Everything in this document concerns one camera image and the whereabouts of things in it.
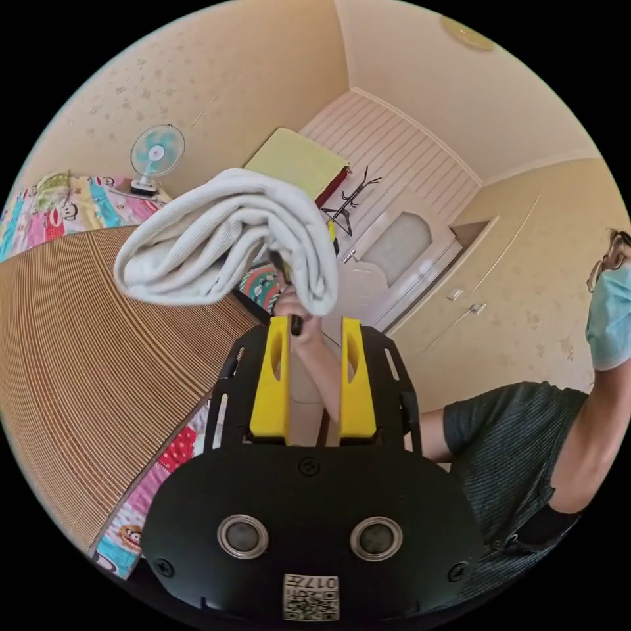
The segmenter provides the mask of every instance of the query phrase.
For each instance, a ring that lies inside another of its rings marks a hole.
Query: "face mask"
[[[612,370],[631,358],[631,262],[599,276],[585,337],[594,370]]]

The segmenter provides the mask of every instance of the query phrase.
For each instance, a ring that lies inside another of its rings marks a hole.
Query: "sticker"
[[[283,618],[309,622],[339,620],[337,576],[286,574],[283,581]]]

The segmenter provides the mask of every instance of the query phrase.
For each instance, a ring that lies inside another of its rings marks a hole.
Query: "closet door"
[[[461,246],[449,227],[405,188],[338,261],[337,305],[323,321],[337,343],[342,317],[383,331],[454,259]]]

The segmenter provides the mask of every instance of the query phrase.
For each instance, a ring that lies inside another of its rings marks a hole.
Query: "white towel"
[[[326,316],[337,265],[318,207],[301,189],[245,169],[223,171],[142,223],[118,253],[114,279],[136,300],[209,304],[232,290],[263,244],[291,267],[305,309]]]

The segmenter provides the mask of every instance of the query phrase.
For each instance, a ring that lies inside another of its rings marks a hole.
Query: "gray t-shirt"
[[[500,587],[535,565],[556,541],[510,552],[517,531],[553,494],[552,470],[587,399],[548,382],[518,383],[445,407],[444,432],[458,478],[484,538],[484,557],[451,607]]]

